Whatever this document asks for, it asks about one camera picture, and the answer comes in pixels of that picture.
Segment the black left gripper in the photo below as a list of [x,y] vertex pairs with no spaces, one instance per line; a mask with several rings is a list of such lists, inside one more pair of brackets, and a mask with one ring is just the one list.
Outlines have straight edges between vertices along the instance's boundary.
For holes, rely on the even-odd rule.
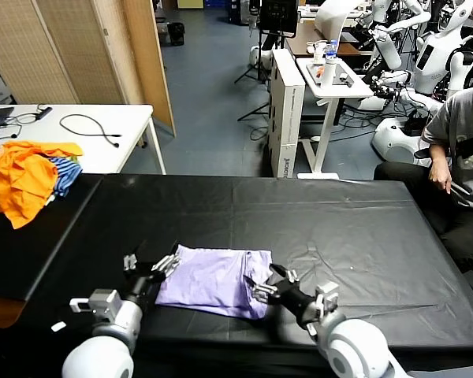
[[177,254],[169,254],[156,264],[138,263],[137,254],[147,244],[143,240],[131,253],[123,257],[123,271],[128,272],[126,276],[128,290],[126,299],[131,302],[147,302],[151,292],[160,285],[166,276],[169,276],[180,264],[181,258]]

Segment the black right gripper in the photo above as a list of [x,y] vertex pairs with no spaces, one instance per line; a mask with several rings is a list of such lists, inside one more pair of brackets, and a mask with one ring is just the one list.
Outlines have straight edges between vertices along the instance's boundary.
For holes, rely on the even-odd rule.
[[271,305],[282,305],[296,317],[300,327],[319,320],[319,307],[316,297],[300,290],[299,277],[294,269],[283,265],[270,264],[270,268],[287,281],[279,281],[274,286],[256,283],[251,277],[244,276],[244,282],[251,291],[251,296],[258,302]]

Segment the person right hand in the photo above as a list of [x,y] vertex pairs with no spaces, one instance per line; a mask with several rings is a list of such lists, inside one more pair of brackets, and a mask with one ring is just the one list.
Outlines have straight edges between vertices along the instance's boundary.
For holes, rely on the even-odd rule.
[[429,180],[439,189],[447,194],[451,192],[452,177],[448,167],[432,166]]

